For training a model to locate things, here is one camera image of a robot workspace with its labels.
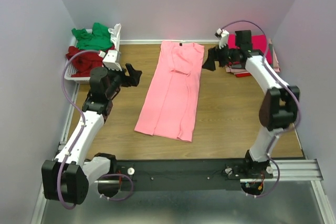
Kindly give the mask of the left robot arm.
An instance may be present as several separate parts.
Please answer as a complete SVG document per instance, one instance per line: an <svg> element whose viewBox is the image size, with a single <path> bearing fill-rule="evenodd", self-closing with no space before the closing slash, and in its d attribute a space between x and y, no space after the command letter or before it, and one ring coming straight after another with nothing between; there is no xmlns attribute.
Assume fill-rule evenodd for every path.
<svg viewBox="0 0 336 224"><path fill-rule="evenodd" d="M126 64L122 70L96 67L90 72L90 89L81 108L79 122L62 150L41 167L44 196L59 201L68 210L85 200L89 186L97 179L123 177L117 171L114 155L98 153L86 163L87 152L99 130L104 126L113 107L113 99L122 87L136 87L140 83L141 70Z"/></svg>

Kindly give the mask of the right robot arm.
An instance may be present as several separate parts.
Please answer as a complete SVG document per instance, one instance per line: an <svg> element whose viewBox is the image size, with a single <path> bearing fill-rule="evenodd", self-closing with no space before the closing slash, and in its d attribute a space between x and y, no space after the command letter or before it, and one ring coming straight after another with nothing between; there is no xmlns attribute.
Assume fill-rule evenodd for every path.
<svg viewBox="0 0 336 224"><path fill-rule="evenodd" d="M242 163L232 168L237 177L255 177L266 172L271 152L282 133L298 120L300 90L284 82L266 59L266 51L253 48L250 30L235 32L235 46L229 46L230 33L222 28L216 31L219 44L208 50L203 68L214 71L219 66L240 64L257 81L264 93L259 109L260 131Z"/></svg>

